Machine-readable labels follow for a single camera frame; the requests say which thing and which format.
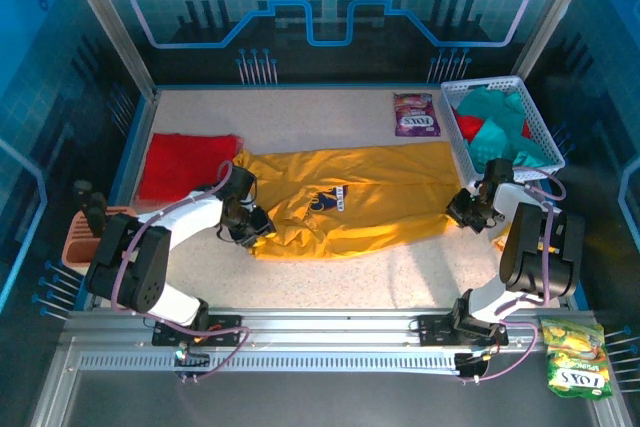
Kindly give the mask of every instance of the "metal pole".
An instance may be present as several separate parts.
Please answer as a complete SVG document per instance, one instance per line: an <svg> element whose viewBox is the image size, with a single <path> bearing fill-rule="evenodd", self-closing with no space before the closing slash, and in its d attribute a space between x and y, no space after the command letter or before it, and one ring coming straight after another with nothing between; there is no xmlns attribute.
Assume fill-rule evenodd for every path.
<svg viewBox="0 0 640 427"><path fill-rule="evenodd" d="M156 86L111 0L87 0L142 96L152 101Z"/></svg>
<svg viewBox="0 0 640 427"><path fill-rule="evenodd" d="M534 29L535 35L525 45L520 57L512 70L512 73L525 79L533 70L533 66L538 61L542 51L547 46L551 35L558 27L558 24L567 13L569 4L572 0L554 0L549 8L547 15L543 16L543 20L539 28Z"/></svg>

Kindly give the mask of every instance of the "red cloth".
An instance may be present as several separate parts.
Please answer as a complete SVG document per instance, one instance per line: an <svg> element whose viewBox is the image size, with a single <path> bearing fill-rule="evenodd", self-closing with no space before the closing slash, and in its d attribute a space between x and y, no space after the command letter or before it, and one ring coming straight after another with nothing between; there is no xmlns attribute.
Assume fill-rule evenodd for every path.
<svg viewBox="0 0 640 427"><path fill-rule="evenodd" d="M199 137L154 134L138 188L138 199L176 201L193 189L217 182L218 167L242 148L235 135Z"/></svg>
<svg viewBox="0 0 640 427"><path fill-rule="evenodd" d="M474 117L473 115L458 115L456 109L453 109L453 115L456 117L456 121L458 122L458 127L460 127L460 133L462 134L462 138L466 139L467 142L473 142L476 134L480 131L482 126L484 125L484 119L479 117ZM529 124L527 121L524 121L524 125L522 126L522 136L530 139L531 132L529 131Z"/></svg>

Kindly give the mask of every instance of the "fabric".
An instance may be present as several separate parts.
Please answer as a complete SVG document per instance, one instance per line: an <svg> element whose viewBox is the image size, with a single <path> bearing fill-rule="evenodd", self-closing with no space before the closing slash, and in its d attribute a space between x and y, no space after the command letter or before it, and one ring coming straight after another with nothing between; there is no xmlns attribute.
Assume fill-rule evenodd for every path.
<svg viewBox="0 0 640 427"><path fill-rule="evenodd" d="M257 203L276 227L250 249L259 259L338 259L442 234L460 189L445 142L243 151L234 162L257 177Z"/></svg>
<svg viewBox="0 0 640 427"><path fill-rule="evenodd" d="M154 134L138 189L138 199L173 202L193 189L214 184L218 167L242 148L235 135L201 137Z"/></svg>
<svg viewBox="0 0 640 427"><path fill-rule="evenodd" d="M522 99L517 92L505 95L486 87L475 89L460 102L456 119L458 125L463 124L460 130L477 172L483 173L486 163L496 158L527 167L551 163L540 146L530 140ZM478 119L483 122L479 129Z"/></svg>

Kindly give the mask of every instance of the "white speckled table surface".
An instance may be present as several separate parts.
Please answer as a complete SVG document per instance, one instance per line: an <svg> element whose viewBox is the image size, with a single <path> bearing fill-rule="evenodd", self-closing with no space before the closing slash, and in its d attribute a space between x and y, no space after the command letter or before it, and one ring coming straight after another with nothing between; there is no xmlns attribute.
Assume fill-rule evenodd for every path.
<svg viewBox="0 0 640 427"><path fill-rule="evenodd" d="M415 91L165 90L152 132L236 134L254 153L424 142L394 134L392 93ZM436 103L440 94L431 93ZM443 131L436 140L446 138ZM490 280L498 261L487 236L470 229L350 260L313 262L257 261L203 231L171 251L167 281L218 307L451 307L460 293Z"/></svg>

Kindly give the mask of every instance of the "white plastic basket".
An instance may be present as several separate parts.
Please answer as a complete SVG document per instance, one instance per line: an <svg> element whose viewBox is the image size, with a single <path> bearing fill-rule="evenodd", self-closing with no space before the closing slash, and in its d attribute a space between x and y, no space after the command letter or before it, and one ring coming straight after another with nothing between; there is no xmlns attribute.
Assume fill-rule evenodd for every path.
<svg viewBox="0 0 640 427"><path fill-rule="evenodd" d="M451 109L453 108L457 110L460 102L462 102L462 99L464 99L469 92L483 86L487 87L489 90L500 90L505 94L512 94L514 92L518 92L520 94L525 117L529 124L529 131L531 132L531 140L542 148L544 154L551 161L551 165L541 167L540 170L549 174L554 174L563 168L564 158L560 155L560 151L553 141L553 137L551 137L549 129L547 129L547 126L544 124L536 104L534 104L531 95L529 95L529 92L520 77L513 75L508 77L443 82L440 86L442 91L439 109L440 118L443 120L449 133L451 146L457 157L464 184L468 188L473 189L475 182L481 180L484 176L483 174L476 172L473 167L471 156L469 155L469 151L467 150L462 134L460 133L460 128L458 127L458 123L456 122L456 118ZM544 178L542 174L537 172L522 170L516 171L514 177L518 182Z"/></svg>

